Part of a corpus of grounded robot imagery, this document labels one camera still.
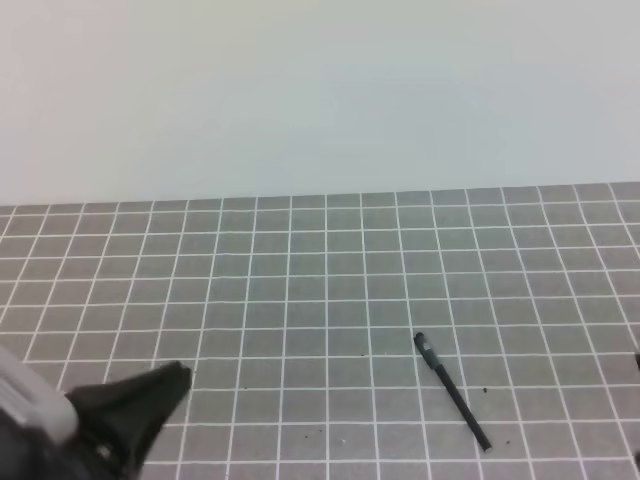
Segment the white backdrop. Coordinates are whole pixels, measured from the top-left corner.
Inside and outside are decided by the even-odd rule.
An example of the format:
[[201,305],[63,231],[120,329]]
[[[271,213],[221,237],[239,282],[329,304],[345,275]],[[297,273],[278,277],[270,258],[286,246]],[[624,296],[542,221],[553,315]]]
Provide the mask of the white backdrop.
[[640,179],[637,0],[0,0],[0,204]]

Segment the black object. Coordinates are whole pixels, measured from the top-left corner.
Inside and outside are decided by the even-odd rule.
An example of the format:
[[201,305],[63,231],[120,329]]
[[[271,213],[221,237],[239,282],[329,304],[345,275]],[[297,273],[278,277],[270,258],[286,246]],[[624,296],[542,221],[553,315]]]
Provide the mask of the black object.
[[158,433],[191,388],[179,362],[67,394],[77,433],[55,445],[0,409],[0,480],[135,480]]
[[451,380],[451,377],[444,368],[444,365],[440,363],[440,359],[433,351],[431,345],[429,345],[429,343],[427,342],[424,334],[421,332],[416,333],[416,336],[413,338],[413,343],[416,344],[416,348],[422,355],[422,358],[424,358],[425,362],[427,362],[427,365],[429,365],[429,368],[431,370],[434,370],[438,375],[438,378],[440,378],[440,381],[447,389],[447,392],[449,392],[453,403],[456,404],[456,407],[458,407],[458,410],[460,410],[462,417],[465,419],[467,425],[469,425],[469,428],[475,435],[476,440],[478,440],[478,444],[480,445],[482,450],[484,450],[485,452],[491,450],[491,442],[489,442],[489,439],[482,431],[482,428],[480,428],[480,425],[478,425],[478,422],[473,416],[473,413],[471,413],[471,410],[469,410],[469,407],[467,407],[467,404],[464,402],[464,399],[460,395],[460,392],[458,392],[458,389]]

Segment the white plastic part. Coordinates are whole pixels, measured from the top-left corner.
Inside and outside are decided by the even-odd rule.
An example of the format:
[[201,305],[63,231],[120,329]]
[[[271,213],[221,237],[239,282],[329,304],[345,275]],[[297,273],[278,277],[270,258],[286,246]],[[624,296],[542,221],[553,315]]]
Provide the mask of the white plastic part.
[[58,445],[78,428],[71,402],[2,347],[0,409],[19,425],[43,430]]

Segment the grid mat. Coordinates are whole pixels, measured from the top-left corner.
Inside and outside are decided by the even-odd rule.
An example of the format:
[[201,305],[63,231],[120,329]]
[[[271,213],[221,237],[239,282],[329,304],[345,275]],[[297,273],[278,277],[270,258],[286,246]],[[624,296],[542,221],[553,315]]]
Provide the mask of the grid mat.
[[0,207],[0,232],[0,343],[52,384],[195,368],[145,479],[640,478],[640,183]]

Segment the black pen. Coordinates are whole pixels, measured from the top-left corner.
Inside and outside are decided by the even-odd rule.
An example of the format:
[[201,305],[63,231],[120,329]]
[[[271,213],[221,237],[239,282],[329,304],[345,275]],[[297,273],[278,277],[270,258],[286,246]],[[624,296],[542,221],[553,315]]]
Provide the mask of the black pen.
[[440,381],[444,385],[444,388],[446,388],[447,392],[449,392],[453,403],[455,403],[456,407],[458,407],[458,410],[460,410],[462,417],[467,422],[467,425],[469,425],[469,428],[475,435],[476,440],[478,440],[478,444],[480,445],[480,447],[482,447],[482,450],[484,450],[485,452],[491,450],[491,442],[489,442],[489,439],[482,431],[482,428],[480,428],[480,425],[478,425],[478,422],[473,416],[473,413],[471,413],[471,410],[469,410],[469,407],[467,407],[467,404],[464,402],[464,399],[460,395],[460,392],[458,392],[458,389],[453,383],[453,380],[451,380],[451,377],[445,370],[444,365],[440,363],[440,359],[433,351],[431,345],[429,345],[429,343],[427,342],[427,338],[423,333],[418,332],[413,338],[413,343],[416,344],[416,348],[422,355],[422,358],[424,358],[424,361],[427,362],[427,365],[429,365],[429,368],[431,370],[434,370],[438,375],[438,378],[440,378]]

